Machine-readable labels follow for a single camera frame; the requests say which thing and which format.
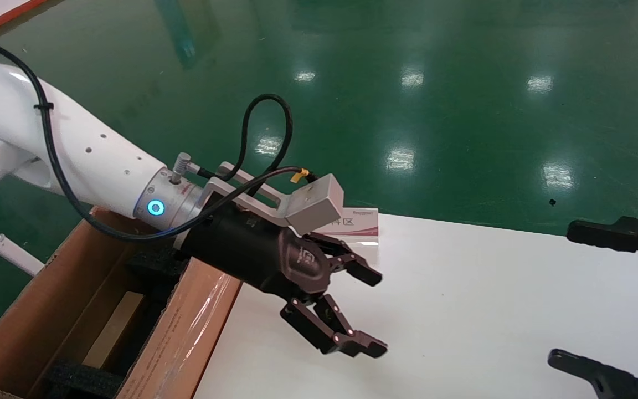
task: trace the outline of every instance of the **robotic arm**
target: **robotic arm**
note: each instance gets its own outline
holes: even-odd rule
[[[245,193],[232,202],[224,201],[237,189],[218,177],[205,187],[185,179],[185,172],[199,170],[187,154],[179,154],[168,169],[61,91],[40,83],[55,104],[50,120],[60,167],[82,202],[140,219],[162,231],[214,209],[176,235],[177,250],[286,300],[282,318],[324,354],[363,352],[377,358],[387,351],[385,343],[352,329],[326,295],[331,273],[346,270],[369,285],[382,279],[345,243],[312,233],[341,214],[344,193],[333,175],[312,179],[290,195],[261,185],[258,194],[276,207]],[[42,134],[42,110],[33,109],[35,99],[30,78],[18,68],[0,65],[0,178],[11,173],[63,194]],[[219,172],[232,169],[224,162]],[[241,185],[254,181],[242,170],[234,179]],[[309,311],[311,305],[314,313]]]

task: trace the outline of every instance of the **cardboard box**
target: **cardboard box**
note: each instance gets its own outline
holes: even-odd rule
[[[148,229],[104,209],[91,213],[122,231]],[[0,399],[39,399],[53,361],[84,360],[122,296],[142,289],[124,267],[137,250],[78,224],[0,318]],[[239,289],[192,259],[117,397],[192,397]]]

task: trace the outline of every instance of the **white tabletop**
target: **white tabletop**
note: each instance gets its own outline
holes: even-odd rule
[[[553,348],[638,377],[638,254],[390,215],[379,251],[383,282],[339,273],[328,292],[387,354],[324,356],[245,285],[195,399],[595,399]]]

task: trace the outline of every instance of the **red stripe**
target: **red stripe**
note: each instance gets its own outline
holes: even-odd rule
[[[46,0],[29,0],[28,2],[25,2],[24,4],[21,4],[18,7],[11,8],[11,10],[0,15],[0,26],[4,25],[5,23],[11,21],[13,18],[20,16],[21,14],[27,11],[33,10],[33,8],[40,6],[45,1]]]

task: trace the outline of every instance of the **foam padding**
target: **foam padding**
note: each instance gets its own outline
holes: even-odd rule
[[[46,373],[45,379],[56,385],[51,391],[55,391],[57,395],[68,394],[66,389],[61,388],[67,387],[108,399],[114,399],[124,381],[124,377],[65,360],[56,361]],[[50,394],[49,391],[48,399],[53,399]]]

